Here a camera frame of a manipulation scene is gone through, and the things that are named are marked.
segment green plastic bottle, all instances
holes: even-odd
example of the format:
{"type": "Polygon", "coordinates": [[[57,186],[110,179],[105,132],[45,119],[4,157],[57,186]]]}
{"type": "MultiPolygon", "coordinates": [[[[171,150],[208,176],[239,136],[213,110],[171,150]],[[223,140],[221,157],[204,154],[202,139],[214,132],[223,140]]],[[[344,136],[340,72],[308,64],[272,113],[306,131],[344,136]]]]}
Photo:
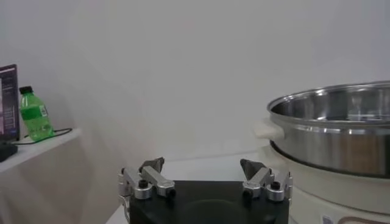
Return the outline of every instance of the green plastic bottle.
{"type": "Polygon", "coordinates": [[[53,126],[48,111],[42,100],[33,94],[31,86],[19,88],[22,94],[20,113],[33,141],[54,136],[53,126]]]}

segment black screw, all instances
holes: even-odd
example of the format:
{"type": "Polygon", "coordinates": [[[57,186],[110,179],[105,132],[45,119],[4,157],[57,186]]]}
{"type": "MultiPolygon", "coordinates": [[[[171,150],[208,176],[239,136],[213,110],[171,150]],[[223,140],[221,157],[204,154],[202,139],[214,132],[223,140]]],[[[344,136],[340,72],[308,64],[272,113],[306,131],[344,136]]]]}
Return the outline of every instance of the black screw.
{"type": "Polygon", "coordinates": [[[175,189],[168,189],[166,191],[166,196],[168,198],[174,198],[176,196],[176,190],[175,189]]]}
{"type": "Polygon", "coordinates": [[[138,182],[138,187],[139,188],[141,188],[141,189],[145,189],[145,188],[147,188],[147,185],[148,185],[149,183],[146,181],[146,180],[140,180],[139,182],[138,182]]]}
{"type": "Polygon", "coordinates": [[[252,200],[253,196],[254,196],[254,194],[252,193],[252,191],[245,190],[243,192],[243,197],[244,197],[245,201],[252,200]]]}
{"type": "Polygon", "coordinates": [[[280,190],[280,183],[277,181],[274,181],[271,183],[271,189],[272,190],[280,190]]]}

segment metal bowl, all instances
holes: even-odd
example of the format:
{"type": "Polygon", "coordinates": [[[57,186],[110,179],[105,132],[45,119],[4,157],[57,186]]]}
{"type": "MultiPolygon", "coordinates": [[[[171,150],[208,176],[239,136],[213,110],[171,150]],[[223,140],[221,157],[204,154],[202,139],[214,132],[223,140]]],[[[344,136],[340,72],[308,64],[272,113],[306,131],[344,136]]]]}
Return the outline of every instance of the metal bowl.
{"type": "Polygon", "coordinates": [[[390,178],[390,81],[311,89],[273,100],[271,142],[284,156],[320,169],[390,178]]]}

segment black cable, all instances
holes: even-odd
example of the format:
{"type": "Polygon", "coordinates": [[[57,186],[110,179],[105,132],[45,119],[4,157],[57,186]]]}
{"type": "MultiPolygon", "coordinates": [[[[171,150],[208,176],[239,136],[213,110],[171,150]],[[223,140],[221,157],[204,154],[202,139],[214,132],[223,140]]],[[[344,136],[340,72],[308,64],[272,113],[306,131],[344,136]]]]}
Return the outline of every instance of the black cable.
{"type": "Polygon", "coordinates": [[[36,141],[36,142],[12,143],[12,145],[33,145],[33,144],[35,144],[35,143],[38,143],[38,142],[41,142],[41,141],[44,141],[44,140],[47,140],[47,139],[51,139],[51,138],[54,138],[54,137],[58,137],[58,136],[61,136],[61,135],[68,134],[68,133],[71,132],[72,130],[73,130],[73,128],[64,128],[64,129],[54,130],[54,132],[60,132],[60,131],[64,131],[64,132],[63,132],[63,133],[59,133],[59,134],[54,135],[54,136],[50,136],[50,137],[41,139],[41,140],[36,141]]]}

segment pot rim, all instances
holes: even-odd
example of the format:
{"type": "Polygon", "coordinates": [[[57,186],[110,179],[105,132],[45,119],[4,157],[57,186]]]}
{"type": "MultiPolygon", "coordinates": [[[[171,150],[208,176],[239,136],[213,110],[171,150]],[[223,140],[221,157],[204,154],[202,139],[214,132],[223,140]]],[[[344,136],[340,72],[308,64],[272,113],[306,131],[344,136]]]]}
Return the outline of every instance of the pot rim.
{"type": "Polygon", "coordinates": [[[290,122],[294,124],[305,124],[305,125],[315,125],[315,126],[342,126],[342,127],[368,127],[368,126],[388,126],[390,127],[390,120],[387,121],[347,121],[347,120],[338,120],[338,121],[327,121],[327,120],[317,120],[317,119],[305,119],[299,117],[287,116],[284,114],[278,114],[272,111],[272,109],[282,103],[296,100],[305,96],[308,96],[313,93],[321,92],[332,92],[338,90],[355,90],[355,89],[367,89],[367,88],[380,88],[380,87],[390,87],[390,80],[377,81],[377,82],[366,82],[366,83],[357,83],[357,84],[343,84],[343,85],[333,85],[326,87],[313,88],[305,91],[300,91],[297,93],[288,94],[276,98],[268,103],[267,110],[271,114],[271,118],[280,119],[285,122],[290,122]]]}

